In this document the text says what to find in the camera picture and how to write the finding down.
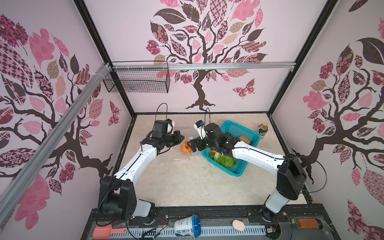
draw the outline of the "beer can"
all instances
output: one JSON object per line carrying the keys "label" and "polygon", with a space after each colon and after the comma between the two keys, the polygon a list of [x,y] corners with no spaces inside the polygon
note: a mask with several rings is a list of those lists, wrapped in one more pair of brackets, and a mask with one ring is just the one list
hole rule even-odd
{"label": "beer can", "polygon": [[265,134],[268,132],[268,126],[265,124],[260,124],[257,127],[257,133],[260,135],[261,139],[264,138]]}

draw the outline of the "orange scoop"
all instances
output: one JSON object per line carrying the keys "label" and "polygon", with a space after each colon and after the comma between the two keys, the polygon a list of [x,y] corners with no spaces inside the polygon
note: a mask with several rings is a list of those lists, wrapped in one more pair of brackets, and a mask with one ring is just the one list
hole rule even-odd
{"label": "orange scoop", "polygon": [[109,238],[109,236],[113,233],[126,233],[126,228],[116,228],[113,229],[112,225],[108,225],[105,227],[99,227],[97,226],[93,232],[93,239],[106,239]]}

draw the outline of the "marble floor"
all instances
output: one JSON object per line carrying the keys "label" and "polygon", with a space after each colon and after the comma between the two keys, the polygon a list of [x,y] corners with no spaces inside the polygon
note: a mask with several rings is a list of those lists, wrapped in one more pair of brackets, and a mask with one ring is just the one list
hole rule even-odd
{"label": "marble floor", "polygon": [[[152,130],[154,118],[154,115],[137,116],[121,168],[137,152],[139,141]],[[204,121],[204,114],[174,114],[168,118],[175,121],[174,130],[186,130],[192,129],[198,120]],[[158,115],[157,119],[165,119],[165,115]],[[266,114],[211,115],[211,122],[219,126],[226,120],[255,132],[260,124],[267,125],[268,132],[257,147],[284,155]],[[262,205],[276,187],[276,177],[253,164],[247,165],[242,176],[234,177],[208,162],[201,153],[188,160],[187,154],[180,153],[179,145],[160,156],[147,166],[135,185],[136,197],[156,206]],[[288,204],[306,204],[306,201],[300,194],[297,200]]]}

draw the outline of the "tree branch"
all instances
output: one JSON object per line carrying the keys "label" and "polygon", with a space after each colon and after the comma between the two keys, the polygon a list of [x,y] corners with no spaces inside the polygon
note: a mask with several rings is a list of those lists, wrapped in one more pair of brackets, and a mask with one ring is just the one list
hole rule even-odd
{"label": "tree branch", "polygon": [[34,136],[32,136],[32,135],[24,136],[24,135],[21,135],[21,134],[19,133],[19,131],[18,131],[17,128],[18,128],[19,125],[21,124],[20,122],[21,122],[22,120],[23,120],[23,119],[20,118],[20,120],[19,120],[17,123],[15,123],[14,128],[11,128],[11,127],[0,127],[0,131],[11,131],[11,132],[13,132],[16,136],[18,136],[21,140],[27,140],[27,139],[30,139],[30,140],[34,141],[35,143],[41,145],[41,141],[40,141],[39,139],[35,138]]}

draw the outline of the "black frame edge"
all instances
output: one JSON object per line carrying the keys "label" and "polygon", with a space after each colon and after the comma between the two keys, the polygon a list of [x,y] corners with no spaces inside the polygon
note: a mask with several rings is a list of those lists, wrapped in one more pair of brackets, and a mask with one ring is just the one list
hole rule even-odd
{"label": "black frame edge", "polygon": [[293,78],[295,77],[296,73],[298,72],[301,64],[303,63],[305,57],[307,56],[309,50],[311,49],[313,43],[315,42],[317,36],[319,35],[321,29],[325,25],[325,23],[328,20],[328,17],[333,11],[333,8],[335,7],[338,0],[328,0],[325,4],[323,10],[320,13],[319,18],[317,19],[314,27],[311,30],[311,33],[309,34],[307,40],[305,41],[303,48],[301,49],[298,57],[296,58],[296,65],[293,71],[289,72],[288,76],[285,78],[278,94],[276,95],[275,99],[272,102],[272,105],[268,111],[269,114],[273,114],[273,112],[276,110],[278,104],[280,103],[281,99],[283,98],[285,92],[287,91],[289,85],[291,84]]}
{"label": "black frame edge", "polygon": [[[96,26],[95,26],[95,24],[91,18],[91,15],[89,14],[89,11],[87,9],[87,6],[85,5],[84,0],[73,0],[73,1],[74,1],[75,5],[76,5],[76,7],[80,13],[80,16],[82,17],[91,37],[92,37],[92,39],[96,45],[96,48],[98,49],[98,51],[100,53],[101,58],[103,59],[104,62],[109,63],[110,67],[113,67],[113,63],[112,63],[111,59],[109,58],[109,55],[107,53],[107,49],[105,48],[105,46],[101,40],[101,37],[100,37],[100,35],[96,29]],[[122,89],[122,86],[121,86],[121,83],[119,80],[116,81],[116,86],[119,89]],[[129,114],[133,118],[135,116],[135,111],[133,110],[133,107],[132,107],[132,105],[128,99],[127,94],[124,91],[119,91],[119,92],[120,92],[121,98],[122,98],[125,106],[128,109]]]}

